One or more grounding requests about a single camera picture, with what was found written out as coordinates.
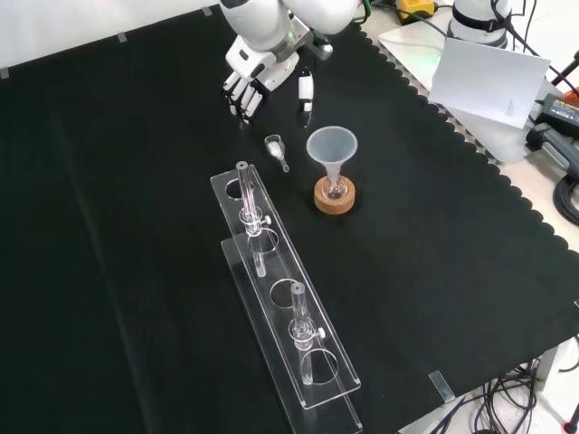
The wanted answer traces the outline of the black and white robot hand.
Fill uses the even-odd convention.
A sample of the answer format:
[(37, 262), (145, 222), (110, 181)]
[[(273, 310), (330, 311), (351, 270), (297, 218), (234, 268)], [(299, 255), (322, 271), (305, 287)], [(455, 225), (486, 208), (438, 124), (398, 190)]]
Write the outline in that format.
[(275, 52), (256, 52), (241, 36), (236, 37), (225, 56), (232, 73), (222, 85), (222, 94), (243, 124), (251, 124), (268, 96), (294, 74), (299, 49), (313, 40), (312, 32), (299, 37), (288, 47), (289, 56), (280, 61)]

